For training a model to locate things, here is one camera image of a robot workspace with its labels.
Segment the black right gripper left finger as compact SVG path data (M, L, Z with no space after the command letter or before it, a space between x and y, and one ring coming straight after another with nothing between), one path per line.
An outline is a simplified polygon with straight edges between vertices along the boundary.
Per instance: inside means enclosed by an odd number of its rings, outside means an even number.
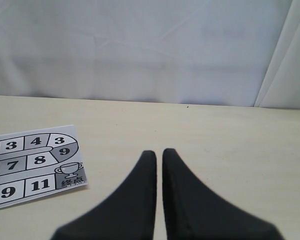
M157 157L142 152L120 186L99 205L59 227L54 240L151 240L157 206Z

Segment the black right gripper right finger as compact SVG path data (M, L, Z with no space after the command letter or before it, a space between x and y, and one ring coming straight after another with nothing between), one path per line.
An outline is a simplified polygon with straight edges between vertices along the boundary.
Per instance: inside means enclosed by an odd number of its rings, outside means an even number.
M177 151L162 155L162 200L169 240L282 240L270 222L223 199L184 163Z

